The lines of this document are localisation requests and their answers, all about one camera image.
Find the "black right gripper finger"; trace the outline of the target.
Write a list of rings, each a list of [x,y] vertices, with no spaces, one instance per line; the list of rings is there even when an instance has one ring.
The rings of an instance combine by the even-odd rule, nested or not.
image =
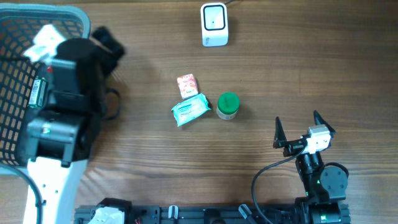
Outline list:
[[[313,117],[316,125],[324,124],[331,134],[335,134],[336,131],[321,117],[317,110],[313,111]]]
[[[277,116],[275,118],[275,135],[274,135],[273,148],[285,147],[286,143],[287,139],[282,127],[282,123],[280,121],[280,118]]]

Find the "orange candy pack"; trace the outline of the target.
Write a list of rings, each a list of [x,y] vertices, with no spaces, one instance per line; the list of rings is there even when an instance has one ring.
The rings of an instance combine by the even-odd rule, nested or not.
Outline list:
[[[197,82],[193,74],[182,75],[178,77],[177,84],[183,100],[198,94]]]

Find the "teal wet wipes pack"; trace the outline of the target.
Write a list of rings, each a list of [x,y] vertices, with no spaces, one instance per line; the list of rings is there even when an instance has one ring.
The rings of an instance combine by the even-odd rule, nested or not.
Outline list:
[[[211,108],[206,96],[200,93],[178,103],[171,109],[171,112],[174,114],[177,126],[180,127],[200,117],[209,110]]]

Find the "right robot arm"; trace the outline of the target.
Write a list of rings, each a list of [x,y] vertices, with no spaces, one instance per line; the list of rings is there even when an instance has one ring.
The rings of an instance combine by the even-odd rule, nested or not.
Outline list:
[[[284,157],[295,159],[296,169],[306,191],[297,198],[300,223],[350,223],[346,199],[348,169],[337,163],[325,163],[321,152],[331,147],[336,131],[313,112],[315,124],[297,140],[288,141],[280,118],[275,119],[274,148],[282,148]]]

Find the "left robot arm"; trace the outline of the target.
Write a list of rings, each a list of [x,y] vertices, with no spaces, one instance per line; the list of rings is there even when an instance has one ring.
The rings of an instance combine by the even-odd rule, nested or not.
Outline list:
[[[24,223],[69,223],[80,179],[104,120],[111,120],[107,78],[124,47],[105,27],[90,39],[66,38],[46,25],[24,55],[45,68],[30,101],[39,107],[28,120],[23,140],[29,185]]]

